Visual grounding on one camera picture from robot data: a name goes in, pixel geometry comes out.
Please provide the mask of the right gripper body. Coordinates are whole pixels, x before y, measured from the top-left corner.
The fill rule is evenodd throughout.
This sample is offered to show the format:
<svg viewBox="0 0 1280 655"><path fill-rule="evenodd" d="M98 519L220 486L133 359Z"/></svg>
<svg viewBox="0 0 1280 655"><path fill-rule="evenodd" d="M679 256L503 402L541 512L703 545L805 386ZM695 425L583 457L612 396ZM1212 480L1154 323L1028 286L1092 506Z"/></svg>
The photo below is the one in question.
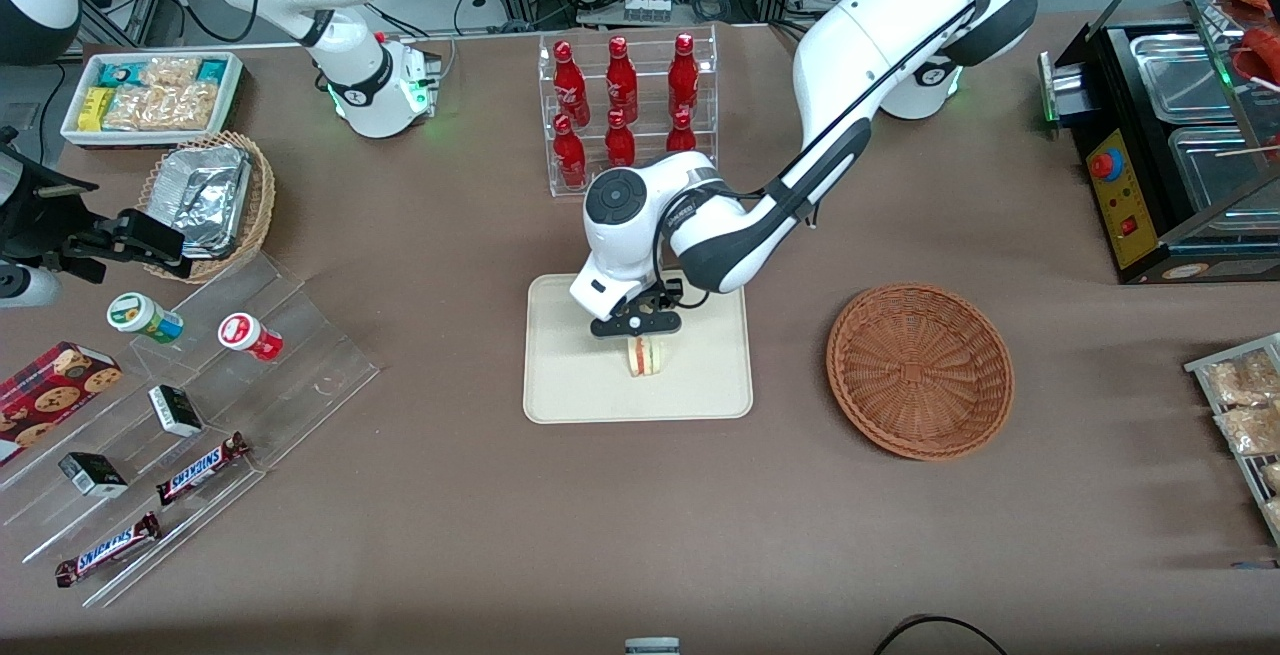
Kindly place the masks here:
<svg viewBox="0 0 1280 655"><path fill-rule="evenodd" d="M3 264L69 272L86 281L102 281L102 258L119 260L108 217L87 207L83 194L99 191L90 180L61 175L1 145Z"/></svg>

